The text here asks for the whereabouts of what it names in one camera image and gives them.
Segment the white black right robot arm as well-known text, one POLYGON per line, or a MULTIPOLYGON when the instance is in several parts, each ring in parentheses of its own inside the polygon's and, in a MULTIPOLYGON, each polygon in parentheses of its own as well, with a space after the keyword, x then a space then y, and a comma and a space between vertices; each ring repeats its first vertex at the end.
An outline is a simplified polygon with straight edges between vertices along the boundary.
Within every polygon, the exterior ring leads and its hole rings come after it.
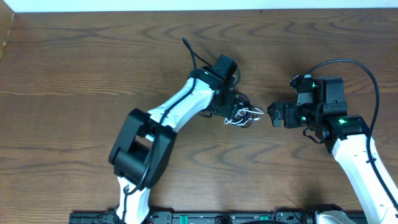
POLYGON ((273 102, 267 108, 273 127, 303 127, 325 145, 348 177, 368 223, 397 223, 397 186, 379 157, 372 127, 345 103, 273 102))

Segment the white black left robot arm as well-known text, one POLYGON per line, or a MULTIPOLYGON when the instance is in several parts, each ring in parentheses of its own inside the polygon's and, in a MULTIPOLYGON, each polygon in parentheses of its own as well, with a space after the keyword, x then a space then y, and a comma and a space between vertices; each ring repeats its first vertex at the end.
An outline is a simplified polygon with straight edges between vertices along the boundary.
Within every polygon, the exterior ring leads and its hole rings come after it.
POLYGON ((178 131, 200 111, 221 110, 228 117, 234 111, 229 94, 240 78, 239 70, 193 70, 183 88, 165 103, 128 114, 109 154, 120 186, 116 223, 144 222, 150 190, 169 163, 178 131))

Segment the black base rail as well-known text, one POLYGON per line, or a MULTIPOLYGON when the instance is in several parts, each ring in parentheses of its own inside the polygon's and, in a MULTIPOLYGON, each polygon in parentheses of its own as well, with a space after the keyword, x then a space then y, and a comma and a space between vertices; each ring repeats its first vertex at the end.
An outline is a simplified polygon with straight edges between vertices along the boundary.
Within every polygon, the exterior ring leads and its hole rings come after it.
POLYGON ((298 212, 280 208, 266 213, 177 213, 167 211, 150 212, 143 224, 331 224, 366 223, 362 213, 346 214, 340 210, 298 212))

